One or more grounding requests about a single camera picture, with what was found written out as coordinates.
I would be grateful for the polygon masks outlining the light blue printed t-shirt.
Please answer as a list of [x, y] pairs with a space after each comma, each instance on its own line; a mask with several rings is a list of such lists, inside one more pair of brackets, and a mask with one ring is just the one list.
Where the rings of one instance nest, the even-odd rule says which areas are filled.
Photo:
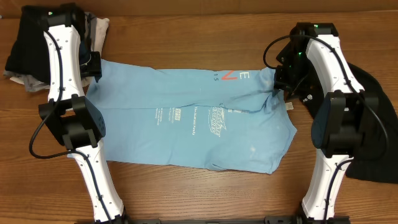
[[86, 95], [104, 117], [109, 161], [271, 174], [297, 131], [273, 69], [101, 66]]

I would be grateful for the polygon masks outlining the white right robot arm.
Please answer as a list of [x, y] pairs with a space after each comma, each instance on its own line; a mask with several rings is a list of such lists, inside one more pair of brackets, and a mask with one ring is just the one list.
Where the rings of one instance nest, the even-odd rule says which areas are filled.
[[349, 223], [336, 217], [334, 205], [349, 165], [373, 139], [388, 145], [376, 114], [378, 97], [356, 80], [341, 51], [332, 23], [299, 22], [286, 35], [288, 44], [277, 56], [274, 91], [300, 98], [313, 116], [311, 138], [316, 162], [298, 214], [267, 217], [265, 223]]

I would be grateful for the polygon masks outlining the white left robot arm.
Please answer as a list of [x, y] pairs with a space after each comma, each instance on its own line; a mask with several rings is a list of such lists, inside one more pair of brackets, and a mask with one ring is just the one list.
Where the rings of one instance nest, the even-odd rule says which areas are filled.
[[101, 112], [85, 96], [81, 79], [99, 80], [101, 59], [90, 47], [90, 20], [74, 3], [40, 10], [49, 53], [48, 102], [39, 105], [42, 122], [64, 154], [74, 158], [91, 198], [95, 223], [127, 223], [123, 201], [104, 158], [106, 127]]

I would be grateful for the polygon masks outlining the grey folded garment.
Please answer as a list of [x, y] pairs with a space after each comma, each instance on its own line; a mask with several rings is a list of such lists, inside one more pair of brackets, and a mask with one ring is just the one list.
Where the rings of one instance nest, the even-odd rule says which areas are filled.
[[48, 51], [43, 33], [29, 16], [21, 18], [18, 38], [7, 59], [4, 76], [25, 86], [27, 92], [50, 88]]

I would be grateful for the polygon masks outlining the black folded garment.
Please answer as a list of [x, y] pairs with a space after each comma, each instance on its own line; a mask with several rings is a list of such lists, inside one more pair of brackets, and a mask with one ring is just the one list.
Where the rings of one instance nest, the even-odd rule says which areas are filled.
[[17, 40], [7, 59], [5, 70], [31, 75], [50, 83], [50, 63], [44, 31], [51, 26], [73, 26], [85, 41], [85, 13], [75, 3], [59, 7], [23, 6]]

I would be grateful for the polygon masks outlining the black garment on right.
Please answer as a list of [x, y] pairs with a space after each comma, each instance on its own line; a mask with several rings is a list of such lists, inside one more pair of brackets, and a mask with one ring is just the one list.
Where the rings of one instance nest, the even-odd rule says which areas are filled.
[[[307, 59], [306, 79], [289, 98], [320, 92], [315, 69]], [[389, 135], [397, 130], [397, 116], [380, 84], [368, 72], [349, 64], [348, 69], [366, 87], [359, 95], [331, 93], [316, 97], [305, 107], [313, 118], [312, 141], [327, 156], [348, 153], [353, 163], [347, 177], [373, 182], [397, 183], [396, 169], [387, 159]]]

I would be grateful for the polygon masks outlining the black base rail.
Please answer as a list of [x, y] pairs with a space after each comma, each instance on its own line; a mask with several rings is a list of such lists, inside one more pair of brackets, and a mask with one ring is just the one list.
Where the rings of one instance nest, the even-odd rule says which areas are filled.
[[349, 217], [339, 217], [328, 221], [311, 220], [298, 215], [294, 216], [268, 216], [262, 219], [226, 219], [226, 220], [133, 220], [130, 224], [350, 224]]

